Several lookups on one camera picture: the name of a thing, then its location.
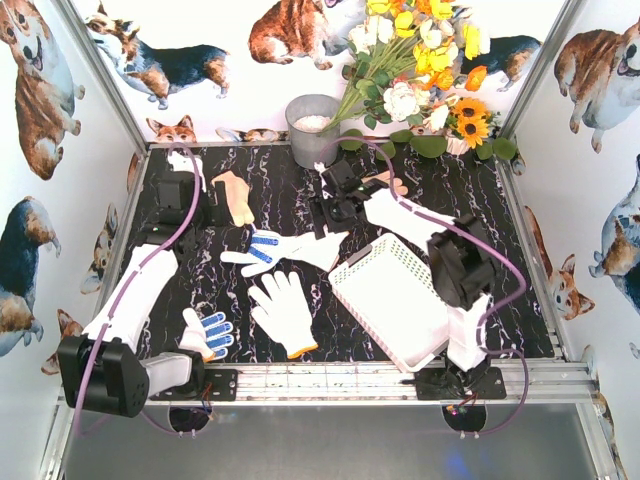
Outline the yellow dotted white glove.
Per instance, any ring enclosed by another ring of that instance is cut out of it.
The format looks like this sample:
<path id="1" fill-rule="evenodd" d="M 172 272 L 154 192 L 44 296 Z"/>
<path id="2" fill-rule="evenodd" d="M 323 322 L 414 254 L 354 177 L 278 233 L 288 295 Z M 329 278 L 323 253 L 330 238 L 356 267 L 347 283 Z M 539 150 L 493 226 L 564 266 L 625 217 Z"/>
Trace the yellow dotted white glove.
<path id="1" fill-rule="evenodd" d="M 288 359 L 318 348 L 311 331 L 312 316 L 302 289 L 299 275 L 295 271 L 285 274 L 275 271 L 261 276 L 263 287 L 248 289 L 255 302 L 251 317 L 276 343 L 281 344 Z"/>

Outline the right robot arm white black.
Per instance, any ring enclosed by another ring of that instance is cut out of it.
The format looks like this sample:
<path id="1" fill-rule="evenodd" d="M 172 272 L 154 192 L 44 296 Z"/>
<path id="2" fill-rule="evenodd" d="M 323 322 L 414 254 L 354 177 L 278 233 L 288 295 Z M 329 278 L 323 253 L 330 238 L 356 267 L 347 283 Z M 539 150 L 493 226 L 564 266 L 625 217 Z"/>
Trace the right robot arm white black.
<path id="1" fill-rule="evenodd" d="M 466 234 L 479 221 L 441 215 L 393 195 L 385 182 L 356 177 L 340 161 L 314 166 L 322 193 L 310 202 L 317 237 L 364 221 L 384 234 L 329 275 L 334 295 L 405 373 L 439 353 L 467 372 L 487 353 L 480 325 L 497 272 L 495 260 Z"/>

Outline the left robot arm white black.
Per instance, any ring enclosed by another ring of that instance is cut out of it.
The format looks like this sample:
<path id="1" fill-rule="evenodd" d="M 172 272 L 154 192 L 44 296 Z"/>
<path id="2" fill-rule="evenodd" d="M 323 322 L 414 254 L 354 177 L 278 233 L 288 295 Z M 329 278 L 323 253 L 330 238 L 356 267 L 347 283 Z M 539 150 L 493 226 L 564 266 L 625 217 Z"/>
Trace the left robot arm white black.
<path id="1" fill-rule="evenodd" d="M 224 358 L 234 342 L 221 312 L 201 317 L 183 311 L 176 348 L 141 360 L 137 347 L 144 324 L 178 269 L 186 241 L 208 225 L 207 197 L 198 172 L 171 172 L 158 189 L 159 223 L 143 230 L 129 265 L 98 315 L 78 336 L 61 340 L 59 370 L 65 400 L 88 410 L 133 418 L 150 397 L 164 392 L 192 398 L 205 388 L 205 366 Z"/>

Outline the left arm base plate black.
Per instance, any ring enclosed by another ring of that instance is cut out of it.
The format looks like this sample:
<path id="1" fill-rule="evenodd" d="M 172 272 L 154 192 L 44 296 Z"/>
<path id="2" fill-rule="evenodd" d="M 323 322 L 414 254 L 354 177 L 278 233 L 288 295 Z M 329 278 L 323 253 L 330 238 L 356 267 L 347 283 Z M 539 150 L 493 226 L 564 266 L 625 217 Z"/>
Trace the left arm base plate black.
<path id="1" fill-rule="evenodd" d="M 236 369 L 205 368 L 193 374 L 185 385 L 165 390 L 151 400 L 232 402 L 236 399 L 237 386 Z"/>

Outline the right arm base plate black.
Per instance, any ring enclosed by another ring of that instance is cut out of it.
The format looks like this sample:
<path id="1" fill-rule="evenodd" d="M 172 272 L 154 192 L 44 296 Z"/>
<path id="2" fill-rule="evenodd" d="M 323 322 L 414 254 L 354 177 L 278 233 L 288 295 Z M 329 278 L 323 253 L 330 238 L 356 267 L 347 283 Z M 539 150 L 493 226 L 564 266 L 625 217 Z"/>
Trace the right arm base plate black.
<path id="1" fill-rule="evenodd" d="M 479 374 L 423 369 L 414 374 L 413 383 L 419 400 L 463 400 L 472 395 L 479 400 L 502 400 L 507 396 L 502 373 L 495 367 Z"/>

